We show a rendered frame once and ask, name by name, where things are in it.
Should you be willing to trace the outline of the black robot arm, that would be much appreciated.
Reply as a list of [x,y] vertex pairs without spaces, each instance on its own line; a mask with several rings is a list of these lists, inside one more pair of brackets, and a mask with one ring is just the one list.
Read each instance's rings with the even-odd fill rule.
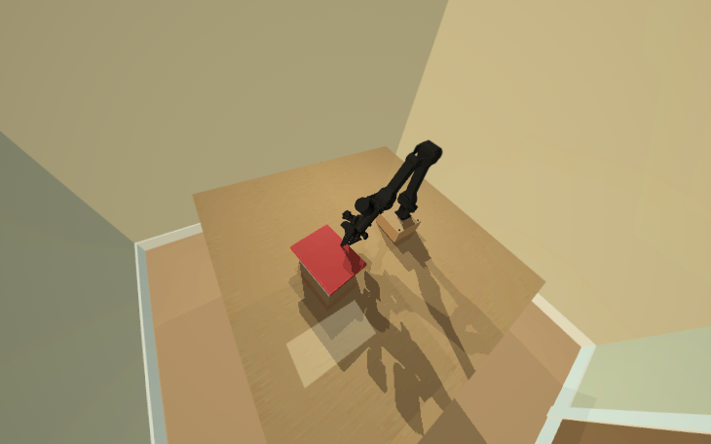
[[[416,153],[418,153],[417,156]],[[407,155],[405,162],[390,183],[371,196],[357,199],[355,209],[373,222],[379,214],[382,214],[382,211],[392,208],[397,192],[414,172],[406,191],[399,194],[397,202],[401,206],[394,212],[402,221],[410,218],[410,213],[414,213],[418,208],[416,206],[417,192],[430,166],[437,163],[442,153],[442,148],[429,139],[416,145],[414,151]]]

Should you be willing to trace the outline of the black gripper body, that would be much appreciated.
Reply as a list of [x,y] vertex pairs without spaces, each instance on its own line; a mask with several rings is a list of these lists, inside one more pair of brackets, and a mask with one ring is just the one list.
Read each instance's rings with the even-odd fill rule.
[[355,221],[355,223],[352,225],[348,221],[343,221],[341,226],[351,235],[355,236],[357,235],[359,238],[360,236],[363,237],[364,240],[368,238],[368,234],[365,232],[365,230],[368,227],[371,227],[371,221],[367,219],[363,214],[358,215],[358,219]]

